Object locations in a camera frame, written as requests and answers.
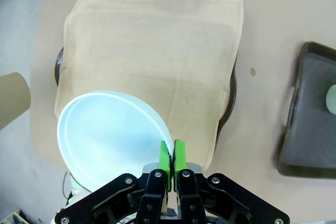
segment screw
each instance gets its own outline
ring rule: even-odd
[[[63,217],[61,219],[61,224],[68,224],[70,222],[69,218],[68,217]]]
[[[125,183],[126,184],[130,184],[130,183],[132,183],[133,182],[133,180],[131,179],[131,178],[127,178],[127,179],[125,179]]]
[[[274,221],[274,224],[284,224],[283,222],[284,222],[284,221],[281,220],[281,219],[276,219],[276,220]]]
[[[214,183],[214,184],[218,184],[219,183],[219,178],[217,178],[217,177],[213,177],[212,179],[211,179],[211,181],[212,181],[212,183]]]
[[[190,172],[188,172],[187,170],[185,170],[183,173],[182,173],[182,176],[187,178],[190,176]]]

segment brown spot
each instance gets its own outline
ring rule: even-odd
[[[254,68],[251,68],[250,70],[251,76],[256,76],[256,70]]]

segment green object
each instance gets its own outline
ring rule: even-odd
[[[330,113],[336,115],[336,85],[333,85],[327,91],[325,104]]]
[[[176,191],[177,174],[184,169],[188,169],[185,157],[185,143],[181,140],[175,140],[174,147],[174,191]]]
[[[164,141],[161,141],[160,146],[160,158],[159,164],[157,165],[158,169],[164,170],[168,174],[168,191],[172,190],[172,179],[170,172],[170,155],[168,152],[167,145]]]

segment light blue bowl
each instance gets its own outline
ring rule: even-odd
[[[136,177],[158,162],[160,142],[174,145],[159,114],[142,100],[114,91],[95,91],[70,101],[57,125],[62,157],[73,176],[95,191],[124,173]]]

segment beige cylinder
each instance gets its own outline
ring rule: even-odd
[[[30,107],[28,84],[19,73],[0,76],[0,130]]]

